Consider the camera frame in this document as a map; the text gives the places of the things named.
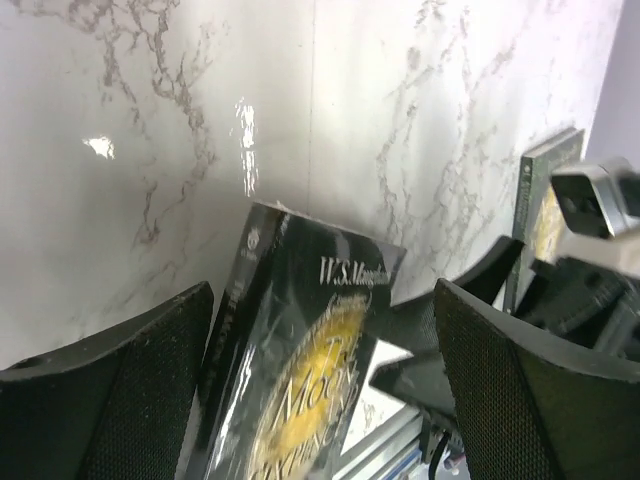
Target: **black cable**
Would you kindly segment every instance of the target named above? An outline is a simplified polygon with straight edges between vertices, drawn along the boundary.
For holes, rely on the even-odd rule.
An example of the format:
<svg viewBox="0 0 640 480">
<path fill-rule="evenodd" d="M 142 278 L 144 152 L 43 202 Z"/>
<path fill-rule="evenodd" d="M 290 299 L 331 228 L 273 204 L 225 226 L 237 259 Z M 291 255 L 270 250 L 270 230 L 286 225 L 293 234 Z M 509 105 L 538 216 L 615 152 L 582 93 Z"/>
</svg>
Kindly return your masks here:
<svg viewBox="0 0 640 480">
<path fill-rule="evenodd" d="M 449 443 L 450 438 L 451 434 L 449 432 L 444 432 L 442 434 L 442 438 L 438 442 L 438 446 L 434 450 L 433 457 L 431 457 L 431 461 L 429 462 L 429 480 L 436 480 L 436 470 L 438 470 L 440 459 L 442 458 L 442 454 L 444 453 L 444 449 L 447 447 L 447 443 Z"/>
</svg>

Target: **book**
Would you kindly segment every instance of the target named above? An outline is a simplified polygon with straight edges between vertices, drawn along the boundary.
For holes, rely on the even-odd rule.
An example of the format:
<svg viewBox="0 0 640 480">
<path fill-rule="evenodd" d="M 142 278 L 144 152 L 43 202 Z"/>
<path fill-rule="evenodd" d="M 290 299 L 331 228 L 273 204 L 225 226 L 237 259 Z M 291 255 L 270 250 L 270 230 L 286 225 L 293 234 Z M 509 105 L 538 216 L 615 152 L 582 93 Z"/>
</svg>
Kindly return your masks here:
<svg viewBox="0 0 640 480">
<path fill-rule="evenodd" d="M 513 238 L 525 243 L 505 284 L 504 311 L 514 312 L 533 277 L 529 266 L 535 258 L 550 262 L 565 223 L 550 183 L 556 168 L 580 161 L 584 130 L 567 128 L 527 151 L 520 159 Z"/>
<path fill-rule="evenodd" d="M 329 479 L 405 250 L 254 203 L 203 360 L 187 479 Z"/>
</svg>

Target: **blue strip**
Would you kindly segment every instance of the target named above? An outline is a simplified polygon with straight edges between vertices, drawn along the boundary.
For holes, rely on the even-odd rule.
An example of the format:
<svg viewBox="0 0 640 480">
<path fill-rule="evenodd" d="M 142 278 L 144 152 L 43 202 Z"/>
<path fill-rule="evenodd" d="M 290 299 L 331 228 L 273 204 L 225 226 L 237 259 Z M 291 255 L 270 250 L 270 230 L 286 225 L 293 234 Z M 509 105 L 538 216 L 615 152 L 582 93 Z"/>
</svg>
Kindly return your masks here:
<svg viewBox="0 0 640 480">
<path fill-rule="evenodd" d="M 407 468 L 407 465 L 409 465 L 413 460 L 415 460 L 416 457 L 420 457 L 420 455 L 421 455 L 420 450 L 416 448 L 413 452 L 407 455 L 407 458 L 405 458 L 402 461 L 402 463 L 400 463 L 400 465 L 398 465 L 396 468 L 391 470 L 389 475 L 385 477 L 385 480 L 393 480 L 394 478 L 396 478 L 398 475 L 400 475 L 403 472 L 405 468 Z"/>
</svg>

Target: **book cover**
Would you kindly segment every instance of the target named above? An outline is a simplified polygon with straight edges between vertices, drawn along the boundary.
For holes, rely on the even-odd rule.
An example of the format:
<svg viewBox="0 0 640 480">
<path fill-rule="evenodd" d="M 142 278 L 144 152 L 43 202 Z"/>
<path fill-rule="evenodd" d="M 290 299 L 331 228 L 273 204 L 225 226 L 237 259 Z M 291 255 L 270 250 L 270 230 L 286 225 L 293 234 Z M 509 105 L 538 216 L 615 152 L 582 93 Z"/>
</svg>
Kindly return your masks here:
<svg viewBox="0 0 640 480">
<path fill-rule="evenodd" d="M 203 361 L 193 480 L 331 478 L 402 248 L 255 203 Z"/>
<path fill-rule="evenodd" d="M 511 313 L 522 299 L 531 278 L 534 258 L 551 261 L 565 224 L 551 188 L 553 170 L 580 161 L 584 130 L 563 130 L 527 151 L 520 159 L 518 193 L 513 222 L 513 238 L 525 243 L 505 285 L 504 311 Z"/>
</svg>

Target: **white marble surface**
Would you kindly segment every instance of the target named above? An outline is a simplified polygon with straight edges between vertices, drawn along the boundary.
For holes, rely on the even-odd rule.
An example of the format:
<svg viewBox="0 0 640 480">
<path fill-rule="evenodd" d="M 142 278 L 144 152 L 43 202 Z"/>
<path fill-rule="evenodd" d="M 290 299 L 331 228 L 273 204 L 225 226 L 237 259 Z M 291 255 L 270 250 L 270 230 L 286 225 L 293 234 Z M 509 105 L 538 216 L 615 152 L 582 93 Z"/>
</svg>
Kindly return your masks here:
<svg viewBox="0 0 640 480">
<path fill-rule="evenodd" d="M 621 4 L 0 0 L 0 368 L 219 293 L 249 198 L 408 247 L 398 298 L 459 273 L 590 128 Z"/>
</svg>

